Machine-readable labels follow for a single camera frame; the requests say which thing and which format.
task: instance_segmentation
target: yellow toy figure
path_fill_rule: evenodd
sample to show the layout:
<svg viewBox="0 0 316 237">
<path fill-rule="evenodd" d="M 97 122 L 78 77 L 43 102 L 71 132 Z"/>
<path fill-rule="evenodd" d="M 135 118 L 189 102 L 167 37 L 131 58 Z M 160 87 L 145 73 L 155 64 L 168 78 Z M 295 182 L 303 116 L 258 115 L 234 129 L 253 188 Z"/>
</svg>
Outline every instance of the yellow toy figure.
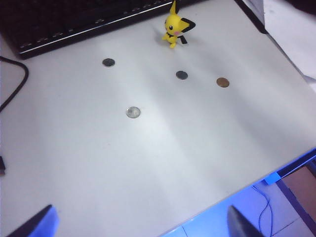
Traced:
<svg viewBox="0 0 316 237">
<path fill-rule="evenodd" d="M 166 28 L 167 33 L 162 37 L 162 40 L 166 40 L 170 43 L 170 48 L 176 46 L 178 38 L 180 38 L 181 43 L 188 43 L 184 36 L 180 36 L 180 34 L 187 32 L 196 26 L 194 22 L 178 16 L 178 11 L 176 0 L 173 0 L 170 8 L 170 15 L 164 22 L 164 27 Z"/>
</svg>

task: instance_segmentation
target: coin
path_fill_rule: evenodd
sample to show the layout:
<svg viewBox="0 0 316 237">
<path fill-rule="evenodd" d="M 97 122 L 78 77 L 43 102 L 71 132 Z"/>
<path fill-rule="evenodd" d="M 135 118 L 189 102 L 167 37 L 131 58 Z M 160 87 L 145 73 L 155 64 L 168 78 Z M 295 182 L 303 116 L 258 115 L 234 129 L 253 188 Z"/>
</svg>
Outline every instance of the coin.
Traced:
<svg viewBox="0 0 316 237">
<path fill-rule="evenodd" d="M 220 87 L 228 87 L 229 86 L 229 81 L 226 78 L 218 78 L 216 83 L 220 86 Z"/>
</svg>

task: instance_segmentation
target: figure's black-tipped ear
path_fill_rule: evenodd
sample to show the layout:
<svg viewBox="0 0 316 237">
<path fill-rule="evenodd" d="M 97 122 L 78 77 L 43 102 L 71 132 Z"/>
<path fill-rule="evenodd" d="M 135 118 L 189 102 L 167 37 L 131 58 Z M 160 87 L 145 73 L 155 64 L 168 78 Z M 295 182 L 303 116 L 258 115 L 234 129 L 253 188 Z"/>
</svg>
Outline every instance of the figure's black-tipped ear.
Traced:
<svg viewBox="0 0 316 237">
<path fill-rule="evenodd" d="M 190 21 L 187 18 L 181 18 L 181 21 L 180 21 L 181 32 L 185 33 L 193 29 L 195 26 L 196 24 L 193 21 Z"/>
<path fill-rule="evenodd" d="M 179 12 L 178 4 L 176 3 L 176 0 L 172 1 L 172 5 L 170 8 L 170 14 L 171 15 L 176 15 Z"/>
</svg>

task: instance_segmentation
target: desk surface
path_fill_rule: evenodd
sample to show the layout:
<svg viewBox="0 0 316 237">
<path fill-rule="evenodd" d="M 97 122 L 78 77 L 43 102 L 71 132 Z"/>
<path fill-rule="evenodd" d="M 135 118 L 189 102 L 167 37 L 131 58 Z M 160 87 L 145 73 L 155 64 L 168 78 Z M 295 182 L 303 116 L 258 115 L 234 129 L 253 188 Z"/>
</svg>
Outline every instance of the desk surface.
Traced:
<svg viewBox="0 0 316 237">
<path fill-rule="evenodd" d="M 315 93 L 233 0 L 180 14 L 188 46 L 160 16 L 25 61 L 1 114 L 2 236 L 51 203 L 58 237 L 156 237 L 316 145 Z M 3 100 L 22 71 L 1 66 Z"/>
</svg>

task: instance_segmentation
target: black keyboard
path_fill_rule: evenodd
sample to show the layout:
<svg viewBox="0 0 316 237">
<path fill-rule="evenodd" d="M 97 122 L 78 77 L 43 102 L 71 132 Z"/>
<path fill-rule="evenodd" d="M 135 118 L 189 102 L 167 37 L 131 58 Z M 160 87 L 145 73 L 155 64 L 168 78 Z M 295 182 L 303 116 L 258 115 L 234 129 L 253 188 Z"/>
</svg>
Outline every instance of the black keyboard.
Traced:
<svg viewBox="0 0 316 237">
<path fill-rule="evenodd" d="M 168 13 L 171 0 L 0 0 L 0 30 L 22 58 Z M 181 6 L 197 0 L 178 0 Z"/>
</svg>

